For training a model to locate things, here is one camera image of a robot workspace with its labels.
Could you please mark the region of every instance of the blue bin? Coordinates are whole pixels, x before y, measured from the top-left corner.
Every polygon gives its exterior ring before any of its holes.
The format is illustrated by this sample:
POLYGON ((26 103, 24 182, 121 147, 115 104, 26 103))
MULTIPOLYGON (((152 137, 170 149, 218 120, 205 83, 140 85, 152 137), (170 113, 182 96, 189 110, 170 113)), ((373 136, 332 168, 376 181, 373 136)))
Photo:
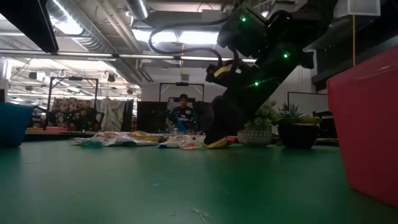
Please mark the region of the blue bin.
POLYGON ((31 107, 0 103, 0 148, 20 146, 31 121, 31 107))

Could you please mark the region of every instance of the potted plant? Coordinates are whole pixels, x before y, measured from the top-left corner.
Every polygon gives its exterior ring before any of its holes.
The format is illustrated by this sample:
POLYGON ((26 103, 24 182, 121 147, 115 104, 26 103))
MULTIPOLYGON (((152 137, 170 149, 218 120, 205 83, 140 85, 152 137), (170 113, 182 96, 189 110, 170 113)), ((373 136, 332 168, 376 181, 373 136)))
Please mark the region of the potted plant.
POLYGON ((287 148, 310 149, 318 138, 320 118, 302 116, 299 106, 284 103, 280 111, 278 132, 287 148))
POLYGON ((265 147, 272 141, 272 125, 280 118, 274 109, 276 101, 267 100, 256 112, 253 119, 238 132, 238 140, 247 146, 265 147))

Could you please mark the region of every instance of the red bin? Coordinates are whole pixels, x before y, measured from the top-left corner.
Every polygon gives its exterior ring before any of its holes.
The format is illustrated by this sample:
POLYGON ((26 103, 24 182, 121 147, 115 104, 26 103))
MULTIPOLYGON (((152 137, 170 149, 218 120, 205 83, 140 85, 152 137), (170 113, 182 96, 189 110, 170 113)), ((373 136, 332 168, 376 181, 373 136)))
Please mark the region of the red bin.
POLYGON ((398 45, 327 84, 348 183, 398 207, 398 45))

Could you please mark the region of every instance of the dark pot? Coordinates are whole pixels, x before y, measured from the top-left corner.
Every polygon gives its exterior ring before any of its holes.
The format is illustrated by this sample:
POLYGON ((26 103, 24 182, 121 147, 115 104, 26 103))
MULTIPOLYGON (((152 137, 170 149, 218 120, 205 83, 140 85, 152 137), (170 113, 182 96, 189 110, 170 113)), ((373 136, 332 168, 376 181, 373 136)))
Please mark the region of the dark pot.
POLYGON ((280 140, 287 148, 310 149, 318 138, 319 127, 311 125, 280 125, 280 140))

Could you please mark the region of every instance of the dark t-shirt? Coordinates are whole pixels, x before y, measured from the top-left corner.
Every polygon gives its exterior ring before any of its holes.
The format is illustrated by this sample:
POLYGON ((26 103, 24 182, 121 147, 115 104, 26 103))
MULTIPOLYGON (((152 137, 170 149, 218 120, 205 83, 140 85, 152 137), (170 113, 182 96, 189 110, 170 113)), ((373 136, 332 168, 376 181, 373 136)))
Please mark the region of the dark t-shirt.
POLYGON ((196 119, 193 109, 189 106, 182 108, 178 106, 170 113, 169 120, 174 123, 181 122, 185 129, 190 129, 190 122, 196 119))

